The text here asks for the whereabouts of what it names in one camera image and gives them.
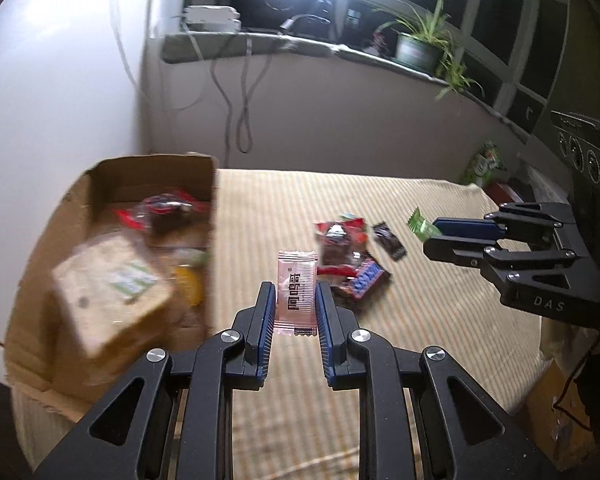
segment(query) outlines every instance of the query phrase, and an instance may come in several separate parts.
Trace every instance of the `chocolate bar wrapper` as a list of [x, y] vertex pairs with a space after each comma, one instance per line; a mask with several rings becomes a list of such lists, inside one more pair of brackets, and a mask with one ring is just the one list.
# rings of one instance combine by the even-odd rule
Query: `chocolate bar wrapper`
[[346, 279], [339, 285], [332, 286], [332, 290], [351, 303], [359, 303], [390, 278], [391, 274], [383, 269], [371, 254], [367, 254], [365, 261], [358, 269], [358, 275], [355, 278]]
[[317, 335], [315, 319], [315, 251], [278, 253], [278, 300], [274, 332], [283, 335]]
[[404, 248], [402, 242], [398, 240], [398, 237], [389, 229], [389, 226], [385, 222], [374, 225], [373, 230], [376, 234], [376, 240], [389, 253], [394, 262], [406, 256], [407, 249]]

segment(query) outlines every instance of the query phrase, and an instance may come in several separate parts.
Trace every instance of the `white wall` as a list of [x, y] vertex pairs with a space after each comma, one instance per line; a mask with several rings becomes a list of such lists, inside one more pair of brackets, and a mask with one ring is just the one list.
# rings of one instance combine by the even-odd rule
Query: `white wall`
[[[158, 40], [151, 42], [152, 99], [164, 107], [189, 110], [162, 113], [153, 108], [154, 149], [209, 153], [222, 162], [226, 104], [208, 78], [209, 62], [155, 64]], [[266, 56], [250, 62], [248, 84]], [[323, 171], [457, 180], [473, 151], [485, 139], [501, 148], [515, 168], [523, 148], [515, 135], [480, 105], [448, 94], [435, 101], [440, 86], [339, 58], [281, 54], [251, 102], [254, 147], [237, 152], [235, 122], [240, 113], [240, 74], [244, 58], [218, 62], [218, 80], [231, 97], [232, 168]], [[160, 89], [164, 82], [164, 94]]]
[[[27, 257], [65, 190], [97, 161], [142, 150], [139, 99], [110, 25], [115, 1], [0, 6], [0, 341]], [[147, 0], [118, 1], [138, 77]]]

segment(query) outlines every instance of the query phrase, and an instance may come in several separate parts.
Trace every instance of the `blue gripper pad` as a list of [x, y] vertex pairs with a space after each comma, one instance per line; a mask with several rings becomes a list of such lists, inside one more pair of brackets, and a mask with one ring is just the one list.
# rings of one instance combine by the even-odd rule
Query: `blue gripper pad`
[[327, 384], [333, 387], [335, 380], [335, 365], [333, 362], [333, 339], [327, 318], [324, 297], [320, 290], [320, 283], [315, 287], [315, 319], [318, 322], [318, 336], [320, 338], [320, 352], [322, 353], [322, 369], [327, 378]]
[[264, 383], [269, 371], [269, 358], [271, 356], [271, 340], [273, 339], [273, 321], [276, 317], [276, 288], [269, 284], [267, 291], [262, 326], [258, 338], [256, 380]]
[[493, 220], [471, 218], [438, 218], [433, 222], [445, 236], [477, 238], [479, 240], [502, 240], [507, 231]]

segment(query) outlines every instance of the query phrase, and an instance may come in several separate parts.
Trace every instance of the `pink candy wrapper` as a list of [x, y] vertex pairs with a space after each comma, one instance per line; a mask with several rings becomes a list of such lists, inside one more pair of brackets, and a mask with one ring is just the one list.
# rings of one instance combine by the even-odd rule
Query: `pink candy wrapper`
[[278, 253], [278, 302], [274, 331], [284, 335], [317, 335], [315, 277], [318, 254], [314, 251]]

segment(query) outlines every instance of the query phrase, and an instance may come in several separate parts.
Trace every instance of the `cardboard box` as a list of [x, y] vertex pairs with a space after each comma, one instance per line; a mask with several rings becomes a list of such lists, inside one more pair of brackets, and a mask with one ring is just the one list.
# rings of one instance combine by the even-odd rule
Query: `cardboard box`
[[[206, 155], [128, 156], [104, 160], [78, 178], [47, 223], [20, 281], [4, 347], [12, 388], [73, 422], [87, 412], [110, 383], [85, 384], [84, 358], [62, 319], [51, 270], [78, 244], [119, 226], [114, 209], [175, 187], [210, 201], [212, 218], [215, 170], [215, 160]], [[197, 222], [167, 243], [208, 246], [210, 226], [210, 220]], [[144, 350], [158, 344], [171, 351], [199, 346], [209, 326], [207, 304], [208, 298]]]

